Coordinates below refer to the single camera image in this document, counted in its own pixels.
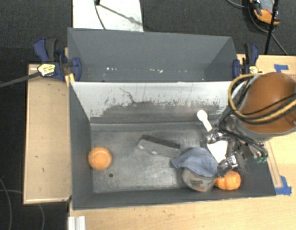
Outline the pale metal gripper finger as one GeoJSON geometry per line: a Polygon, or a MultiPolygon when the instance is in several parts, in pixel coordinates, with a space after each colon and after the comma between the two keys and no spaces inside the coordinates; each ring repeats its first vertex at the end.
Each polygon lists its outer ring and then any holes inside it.
{"type": "Polygon", "coordinates": [[[199,110],[197,112],[197,118],[206,129],[205,140],[207,144],[213,144],[220,141],[220,136],[218,132],[213,129],[210,121],[208,120],[208,115],[204,110],[199,110]]]}

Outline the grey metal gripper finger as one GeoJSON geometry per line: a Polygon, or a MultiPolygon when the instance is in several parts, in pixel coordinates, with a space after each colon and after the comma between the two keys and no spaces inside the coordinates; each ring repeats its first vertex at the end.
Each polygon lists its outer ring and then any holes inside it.
{"type": "Polygon", "coordinates": [[[217,166],[217,177],[224,177],[230,170],[238,166],[235,155],[225,158],[217,166]]]}

